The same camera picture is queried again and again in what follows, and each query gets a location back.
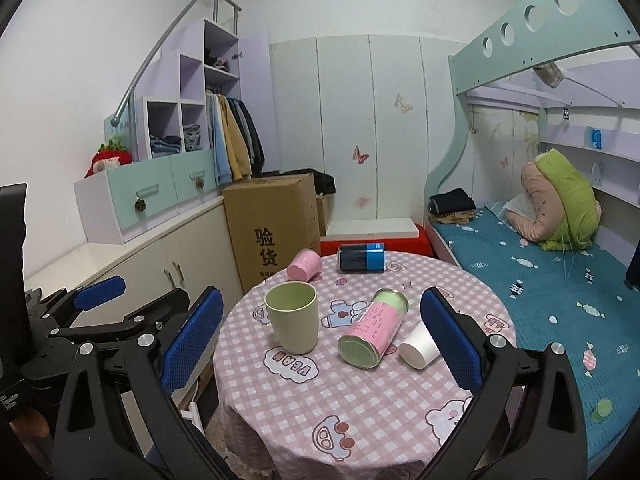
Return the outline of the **pale green plastic cup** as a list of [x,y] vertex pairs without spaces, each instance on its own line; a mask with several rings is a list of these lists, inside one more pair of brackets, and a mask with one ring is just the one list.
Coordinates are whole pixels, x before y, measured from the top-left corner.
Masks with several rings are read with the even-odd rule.
[[306,282],[277,284],[265,294],[265,307],[280,346],[302,356],[311,352],[319,337],[317,291]]

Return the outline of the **small pink cup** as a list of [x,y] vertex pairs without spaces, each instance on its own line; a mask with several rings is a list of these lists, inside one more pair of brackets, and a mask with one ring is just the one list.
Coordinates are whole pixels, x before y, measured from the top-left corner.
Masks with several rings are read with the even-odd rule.
[[312,249],[302,249],[286,268],[290,281],[309,282],[322,270],[322,258]]

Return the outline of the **cream floor cabinet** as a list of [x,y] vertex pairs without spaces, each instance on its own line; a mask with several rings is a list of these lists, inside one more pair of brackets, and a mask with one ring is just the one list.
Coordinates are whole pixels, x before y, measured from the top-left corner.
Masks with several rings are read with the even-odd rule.
[[243,296],[235,265],[224,199],[220,196],[178,214],[125,245],[88,243],[69,252],[26,280],[44,296],[59,289],[86,287],[118,275],[122,296],[79,315],[76,326],[115,323],[176,287],[191,300],[208,286],[224,297],[229,312]]

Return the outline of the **mint drawer unit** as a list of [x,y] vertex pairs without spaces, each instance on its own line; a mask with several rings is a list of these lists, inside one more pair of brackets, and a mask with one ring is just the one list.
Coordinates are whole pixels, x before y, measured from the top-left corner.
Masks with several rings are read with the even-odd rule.
[[74,184],[89,243],[122,245],[217,195],[214,153],[142,160]]

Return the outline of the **pink green labelled can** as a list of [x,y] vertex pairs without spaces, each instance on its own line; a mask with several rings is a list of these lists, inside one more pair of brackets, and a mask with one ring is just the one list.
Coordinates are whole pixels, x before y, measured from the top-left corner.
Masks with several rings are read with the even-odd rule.
[[362,370],[377,367],[409,309],[409,300],[404,294],[390,288],[379,289],[364,315],[338,340],[342,359]]

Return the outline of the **pink checkered tablecloth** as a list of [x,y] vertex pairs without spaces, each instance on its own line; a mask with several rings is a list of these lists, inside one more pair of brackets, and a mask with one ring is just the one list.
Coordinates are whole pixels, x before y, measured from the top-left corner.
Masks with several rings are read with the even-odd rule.
[[284,351],[264,305],[279,272],[231,310],[214,353],[224,443],[248,468],[285,479],[410,479],[437,453],[471,401],[446,363],[415,370],[390,350],[372,370],[347,364],[337,341],[381,288],[411,309],[398,330],[420,320],[422,292],[437,287],[487,333],[513,339],[506,307],[479,278],[445,261],[390,252],[380,274],[343,275],[325,258],[314,288],[319,340],[304,356]]

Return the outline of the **blue black can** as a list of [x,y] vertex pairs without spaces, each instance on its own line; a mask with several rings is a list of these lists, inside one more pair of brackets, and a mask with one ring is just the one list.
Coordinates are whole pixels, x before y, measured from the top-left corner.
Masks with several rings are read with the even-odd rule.
[[383,243],[341,245],[337,249],[337,264],[343,273],[382,273],[385,246]]

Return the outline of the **white board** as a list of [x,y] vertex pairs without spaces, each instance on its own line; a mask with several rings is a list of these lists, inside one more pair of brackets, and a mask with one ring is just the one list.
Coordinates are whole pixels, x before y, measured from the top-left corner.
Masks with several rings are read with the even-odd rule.
[[332,220],[322,240],[398,240],[417,238],[419,230],[410,218]]

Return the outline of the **folded dark clothes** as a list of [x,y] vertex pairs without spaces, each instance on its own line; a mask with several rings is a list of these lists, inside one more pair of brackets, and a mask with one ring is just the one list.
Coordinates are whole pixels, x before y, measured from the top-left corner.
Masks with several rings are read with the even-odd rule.
[[428,218],[441,224],[463,224],[476,216],[474,200],[463,188],[430,197],[427,203]]

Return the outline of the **red plush toy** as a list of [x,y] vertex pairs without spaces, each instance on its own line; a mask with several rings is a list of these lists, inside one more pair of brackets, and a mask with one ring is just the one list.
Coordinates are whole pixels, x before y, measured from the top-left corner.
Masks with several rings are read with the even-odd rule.
[[128,152],[128,148],[122,144],[120,136],[112,136],[102,143],[90,162],[90,167],[85,177],[91,177],[98,172],[132,164],[134,159]]

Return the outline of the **hanging clothes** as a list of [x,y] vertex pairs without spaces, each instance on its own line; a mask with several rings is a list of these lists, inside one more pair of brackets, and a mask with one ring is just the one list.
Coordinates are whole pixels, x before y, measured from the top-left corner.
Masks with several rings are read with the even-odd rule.
[[266,158],[246,105],[209,89],[205,93],[205,105],[217,185],[259,177]]

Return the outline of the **green pink pillow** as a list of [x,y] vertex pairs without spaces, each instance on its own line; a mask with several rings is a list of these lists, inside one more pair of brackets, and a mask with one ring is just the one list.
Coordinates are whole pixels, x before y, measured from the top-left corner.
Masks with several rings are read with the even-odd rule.
[[592,245],[602,208],[587,179],[552,148],[521,172],[521,198],[533,208],[527,217],[506,205],[506,221],[529,242],[547,252],[579,252]]

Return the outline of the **lilac cubby shelf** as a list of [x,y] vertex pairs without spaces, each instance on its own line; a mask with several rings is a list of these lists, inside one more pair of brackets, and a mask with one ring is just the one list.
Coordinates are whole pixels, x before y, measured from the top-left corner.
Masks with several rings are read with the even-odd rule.
[[206,128],[205,93],[240,94],[239,38],[207,18],[169,34],[134,88],[137,158],[158,155],[154,139]]

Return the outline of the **white wardrobe with butterflies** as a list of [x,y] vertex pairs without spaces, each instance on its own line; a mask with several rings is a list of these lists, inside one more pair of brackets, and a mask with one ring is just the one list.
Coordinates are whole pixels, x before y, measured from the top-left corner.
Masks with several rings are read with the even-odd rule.
[[336,36],[270,47],[279,168],[334,177],[334,220],[423,220],[454,126],[454,41]]

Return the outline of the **mint bunk bed frame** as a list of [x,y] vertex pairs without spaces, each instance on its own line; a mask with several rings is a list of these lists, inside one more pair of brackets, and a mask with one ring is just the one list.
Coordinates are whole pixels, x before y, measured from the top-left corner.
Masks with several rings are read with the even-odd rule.
[[438,193],[463,155],[469,91],[537,65],[638,41],[639,0],[518,0],[448,60],[454,133],[428,174],[424,197]]

